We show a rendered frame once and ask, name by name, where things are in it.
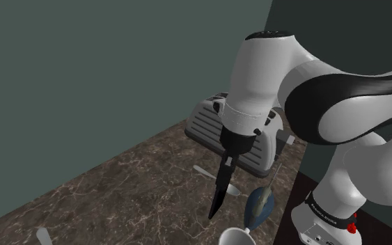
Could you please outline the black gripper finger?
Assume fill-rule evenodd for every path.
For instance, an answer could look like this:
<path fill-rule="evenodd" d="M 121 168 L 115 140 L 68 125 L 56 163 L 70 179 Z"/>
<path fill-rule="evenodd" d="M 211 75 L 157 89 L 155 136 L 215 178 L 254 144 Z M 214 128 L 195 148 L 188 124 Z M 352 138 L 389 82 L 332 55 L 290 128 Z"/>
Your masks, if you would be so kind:
<path fill-rule="evenodd" d="M 238 160 L 238 157 L 238 155 L 231 155 L 228 151 L 225 151 L 222 155 L 215 182 L 216 190 L 212 199 L 208 219 L 212 219 L 223 204 L 228 185 L 230 184 L 230 179 L 236 169 L 236 161 Z"/>

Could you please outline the silver spoon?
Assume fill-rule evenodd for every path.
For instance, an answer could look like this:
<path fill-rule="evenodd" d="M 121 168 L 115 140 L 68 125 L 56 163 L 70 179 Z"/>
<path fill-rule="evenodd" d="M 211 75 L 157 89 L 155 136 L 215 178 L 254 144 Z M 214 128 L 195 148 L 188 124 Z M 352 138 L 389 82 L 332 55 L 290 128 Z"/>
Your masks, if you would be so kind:
<path fill-rule="evenodd" d="M 202 174 L 204 174 L 214 180 L 216 179 L 216 177 L 213 174 L 207 172 L 205 169 L 201 168 L 200 166 L 193 165 L 193 169 L 195 169 L 199 173 L 202 173 Z M 232 196 L 239 196 L 241 194 L 241 191 L 237 187 L 233 186 L 232 184 L 228 185 L 226 192 Z"/>

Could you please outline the silver toaster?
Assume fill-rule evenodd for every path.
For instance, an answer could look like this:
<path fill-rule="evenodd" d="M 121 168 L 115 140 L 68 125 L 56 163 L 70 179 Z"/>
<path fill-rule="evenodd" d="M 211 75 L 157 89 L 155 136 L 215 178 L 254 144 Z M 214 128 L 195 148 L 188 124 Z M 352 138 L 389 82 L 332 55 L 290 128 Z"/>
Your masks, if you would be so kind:
<path fill-rule="evenodd" d="M 224 153 L 220 143 L 221 119 L 214 110 L 214 103 L 224 101 L 227 92 L 217 93 L 199 102 L 187 119 L 185 134 L 218 155 Z M 237 167 L 255 177 L 265 178 L 271 171 L 272 164 L 280 157 L 286 144 L 293 144 L 294 136 L 283 129 L 279 113 L 271 110 L 260 136 L 257 136 L 252 149 L 240 155 Z"/>

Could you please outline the white cup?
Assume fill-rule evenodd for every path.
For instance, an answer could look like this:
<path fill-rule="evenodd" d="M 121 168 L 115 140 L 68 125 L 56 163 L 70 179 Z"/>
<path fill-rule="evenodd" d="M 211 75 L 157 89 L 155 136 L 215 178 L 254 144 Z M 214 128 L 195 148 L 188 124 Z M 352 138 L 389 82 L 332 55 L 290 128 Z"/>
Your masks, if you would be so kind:
<path fill-rule="evenodd" d="M 227 228 L 221 233 L 218 245 L 256 245 L 249 233 L 248 228 Z"/>

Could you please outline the dark robot stand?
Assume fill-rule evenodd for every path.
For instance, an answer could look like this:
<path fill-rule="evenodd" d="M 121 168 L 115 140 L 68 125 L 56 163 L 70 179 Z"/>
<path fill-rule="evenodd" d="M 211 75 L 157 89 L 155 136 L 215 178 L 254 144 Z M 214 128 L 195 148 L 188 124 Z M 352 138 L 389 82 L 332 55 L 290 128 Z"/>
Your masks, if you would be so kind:
<path fill-rule="evenodd" d="M 298 172 L 273 245 L 305 245 L 300 240 L 297 230 L 292 224 L 290 213 L 294 207 L 298 206 L 305 199 L 309 191 L 316 186 L 316 181 Z M 362 209 L 359 209 L 356 213 L 358 215 L 356 228 L 357 232 L 361 233 L 362 245 L 392 245 L 391 227 Z"/>

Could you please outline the silver utensil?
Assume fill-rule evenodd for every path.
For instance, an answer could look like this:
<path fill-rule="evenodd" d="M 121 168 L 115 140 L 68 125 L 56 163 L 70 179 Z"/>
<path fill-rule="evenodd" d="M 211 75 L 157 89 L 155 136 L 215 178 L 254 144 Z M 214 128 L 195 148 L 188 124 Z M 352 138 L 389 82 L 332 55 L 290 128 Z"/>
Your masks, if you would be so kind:
<path fill-rule="evenodd" d="M 38 228 L 36 232 L 36 237 L 40 242 L 40 245 L 53 245 L 52 239 L 46 228 Z"/>

